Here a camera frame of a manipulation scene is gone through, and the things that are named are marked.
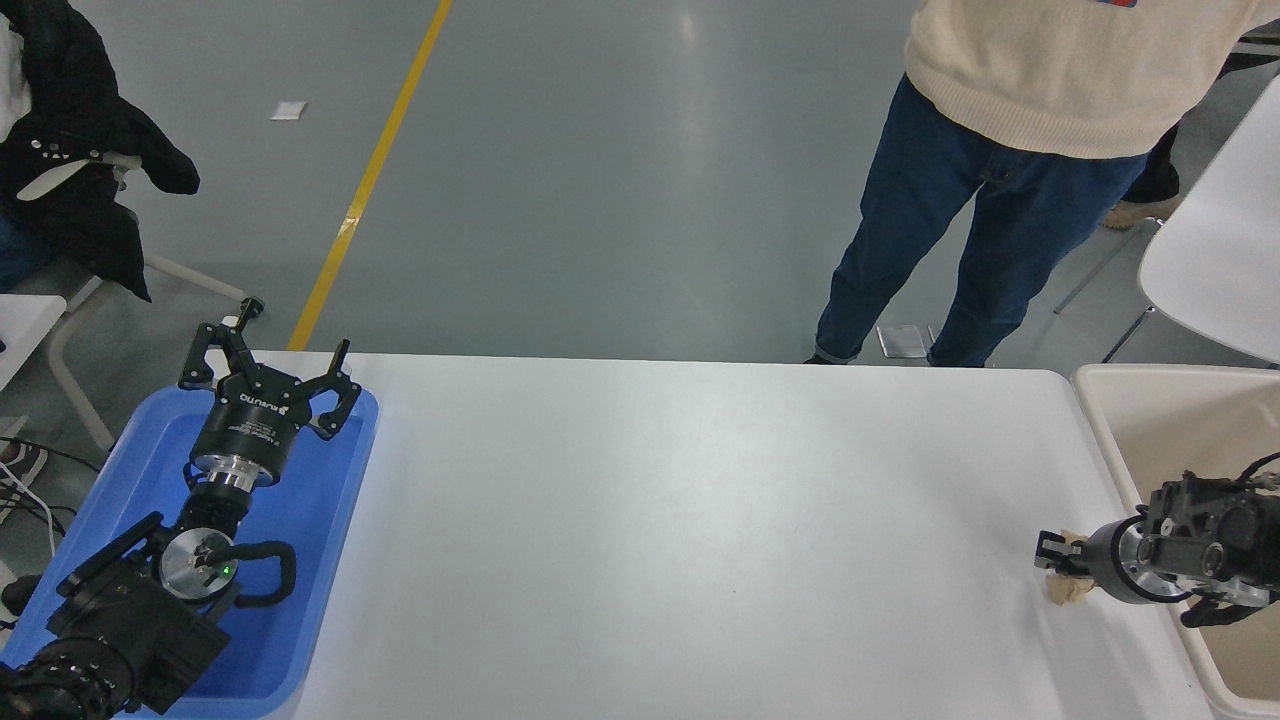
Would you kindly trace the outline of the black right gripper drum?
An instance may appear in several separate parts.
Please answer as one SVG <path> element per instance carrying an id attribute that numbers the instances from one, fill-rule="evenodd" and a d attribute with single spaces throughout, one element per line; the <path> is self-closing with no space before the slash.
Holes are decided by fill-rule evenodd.
<path id="1" fill-rule="evenodd" d="M 1085 565 L 1091 578 L 1105 593 L 1124 603 L 1143 603 L 1139 587 L 1123 568 L 1120 543 L 1138 516 L 1112 521 L 1094 530 L 1085 541 Z"/>

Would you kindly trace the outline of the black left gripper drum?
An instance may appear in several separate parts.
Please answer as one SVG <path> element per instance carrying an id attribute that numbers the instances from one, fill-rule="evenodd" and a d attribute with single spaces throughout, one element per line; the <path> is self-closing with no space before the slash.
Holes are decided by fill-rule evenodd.
<path id="1" fill-rule="evenodd" d="M 300 386 L 300 378 L 266 366 L 257 375 L 224 377 L 189 460 L 205 470 L 219 457 L 239 457 L 262 471 L 284 470 L 300 430 L 311 419 Z"/>

